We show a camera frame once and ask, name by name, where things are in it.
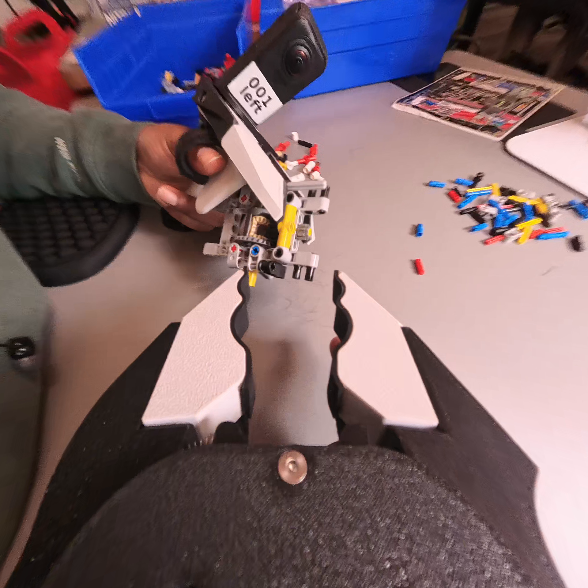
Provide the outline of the pile of red white lego connectors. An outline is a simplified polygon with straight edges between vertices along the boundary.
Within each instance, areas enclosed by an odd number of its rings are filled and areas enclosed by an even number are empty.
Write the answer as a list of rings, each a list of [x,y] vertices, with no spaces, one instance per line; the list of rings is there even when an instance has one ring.
[[[295,130],[274,147],[277,162],[286,172],[290,182],[324,180],[318,151],[317,143],[305,140]]]

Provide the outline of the person's left hand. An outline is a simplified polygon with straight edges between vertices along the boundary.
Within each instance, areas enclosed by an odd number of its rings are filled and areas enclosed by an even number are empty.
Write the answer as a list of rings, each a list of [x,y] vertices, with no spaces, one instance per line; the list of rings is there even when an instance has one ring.
[[[180,174],[175,148],[190,128],[172,123],[150,124],[142,128],[136,143],[136,163],[145,191],[170,217],[197,232],[208,232],[224,223],[224,214],[199,214],[195,199],[187,193],[192,181]]]

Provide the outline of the black mesh chair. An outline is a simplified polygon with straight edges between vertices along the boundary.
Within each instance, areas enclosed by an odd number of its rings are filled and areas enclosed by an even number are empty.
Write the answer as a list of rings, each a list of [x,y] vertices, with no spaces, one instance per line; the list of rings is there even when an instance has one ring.
[[[136,230],[137,204],[104,198],[1,203],[1,230],[46,288],[95,276],[122,252]]]

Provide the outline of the red plastic object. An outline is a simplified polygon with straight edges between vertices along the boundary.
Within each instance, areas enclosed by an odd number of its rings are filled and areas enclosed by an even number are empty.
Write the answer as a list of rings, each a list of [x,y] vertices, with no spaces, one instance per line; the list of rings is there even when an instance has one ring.
[[[43,104],[68,111],[77,98],[59,69],[75,32],[31,9],[1,29],[1,85]]]

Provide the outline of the blue plastic bin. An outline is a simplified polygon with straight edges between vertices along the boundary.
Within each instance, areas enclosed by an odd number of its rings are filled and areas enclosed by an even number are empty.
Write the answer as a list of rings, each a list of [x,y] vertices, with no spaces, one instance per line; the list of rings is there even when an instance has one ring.
[[[328,52],[298,99],[437,69],[466,1],[346,1],[312,7]]]
[[[194,92],[165,93],[165,71],[181,81],[239,55],[244,1],[185,1],[139,8],[75,50],[102,106],[130,121],[197,127]]]

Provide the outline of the person's green hoodie torso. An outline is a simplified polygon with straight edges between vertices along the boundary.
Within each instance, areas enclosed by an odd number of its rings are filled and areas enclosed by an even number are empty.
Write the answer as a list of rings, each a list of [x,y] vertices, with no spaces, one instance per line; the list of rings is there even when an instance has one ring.
[[[30,337],[36,356],[12,361],[1,349],[1,562],[15,539],[38,460],[51,310],[47,294],[1,232],[1,342]]]

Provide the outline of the grey lego gearbox assembly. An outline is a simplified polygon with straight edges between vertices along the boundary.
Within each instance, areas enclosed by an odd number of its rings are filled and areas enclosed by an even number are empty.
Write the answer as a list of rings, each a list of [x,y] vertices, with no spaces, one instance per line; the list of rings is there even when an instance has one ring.
[[[287,184],[284,208],[274,219],[249,186],[228,198],[224,224],[217,243],[206,242],[203,254],[224,258],[227,266],[242,270],[254,288],[259,277],[268,281],[292,279],[313,282],[319,254],[306,251],[316,239],[315,217],[328,212],[330,187],[322,176],[298,174]]]

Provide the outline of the pile of blue yellow lego pins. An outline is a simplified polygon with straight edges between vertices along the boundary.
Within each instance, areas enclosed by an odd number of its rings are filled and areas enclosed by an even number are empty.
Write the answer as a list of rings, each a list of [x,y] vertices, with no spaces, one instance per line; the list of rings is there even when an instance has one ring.
[[[443,191],[454,214],[467,222],[465,231],[476,235],[483,246],[563,241],[572,252],[587,251],[587,236],[563,224],[567,214],[587,222],[587,198],[564,201],[553,193],[489,183],[482,172],[424,185]]]

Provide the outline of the black hoodie drawstring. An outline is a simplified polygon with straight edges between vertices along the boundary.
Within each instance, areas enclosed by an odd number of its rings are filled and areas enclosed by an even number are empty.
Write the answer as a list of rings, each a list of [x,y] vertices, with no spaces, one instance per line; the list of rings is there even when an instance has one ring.
[[[35,342],[27,336],[8,339],[1,343],[1,349],[14,362],[31,360],[36,356]]]

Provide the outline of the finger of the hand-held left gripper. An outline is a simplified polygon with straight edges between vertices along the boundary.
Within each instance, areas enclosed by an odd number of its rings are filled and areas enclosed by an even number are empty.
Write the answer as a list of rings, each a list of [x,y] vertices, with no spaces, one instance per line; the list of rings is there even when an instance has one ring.
[[[221,139],[221,146],[242,175],[252,193],[273,220],[284,214],[287,191],[286,175],[278,170],[253,133],[242,123],[234,123]]]
[[[209,178],[204,185],[195,183],[195,210],[204,215],[221,205],[245,186],[245,179],[234,165]]]

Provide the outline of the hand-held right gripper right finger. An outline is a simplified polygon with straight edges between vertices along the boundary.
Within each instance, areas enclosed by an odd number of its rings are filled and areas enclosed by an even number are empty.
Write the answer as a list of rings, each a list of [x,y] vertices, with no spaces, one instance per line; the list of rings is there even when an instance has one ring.
[[[358,436],[376,444],[389,430],[435,430],[433,403],[403,325],[348,274],[333,282],[334,333],[327,401],[339,440]]]

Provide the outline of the lego instruction booklet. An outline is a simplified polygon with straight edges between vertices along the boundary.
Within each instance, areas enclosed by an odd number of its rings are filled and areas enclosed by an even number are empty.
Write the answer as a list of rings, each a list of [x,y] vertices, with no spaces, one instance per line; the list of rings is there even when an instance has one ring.
[[[397,111],[501,141],[554,99],[564,86],[458,68],[393,102]]]

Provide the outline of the heap of assorted lego parts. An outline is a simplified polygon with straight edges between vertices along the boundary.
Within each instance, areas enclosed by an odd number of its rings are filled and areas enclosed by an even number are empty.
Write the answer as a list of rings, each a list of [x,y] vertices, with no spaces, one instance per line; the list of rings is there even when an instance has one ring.
[[[226,70],[230,69],[236,62],[231,54],[225,54],[224,61],[218,67],[206,67],[196,70],[190,79],[180,79],[172,71],[166,70],[160,79],[161,90],[168,95],[180,95],[186,92],[195,91],[203,77],[220,79]]]

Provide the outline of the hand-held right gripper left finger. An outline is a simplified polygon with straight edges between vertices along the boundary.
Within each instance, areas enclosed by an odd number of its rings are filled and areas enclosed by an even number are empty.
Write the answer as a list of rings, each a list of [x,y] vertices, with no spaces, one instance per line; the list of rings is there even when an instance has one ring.
[[[200,441],[233,423],[248,440],[254,411],[249,328],[249,280],[237,270],[180,321],[143,412],[147,428],[187,424]]]

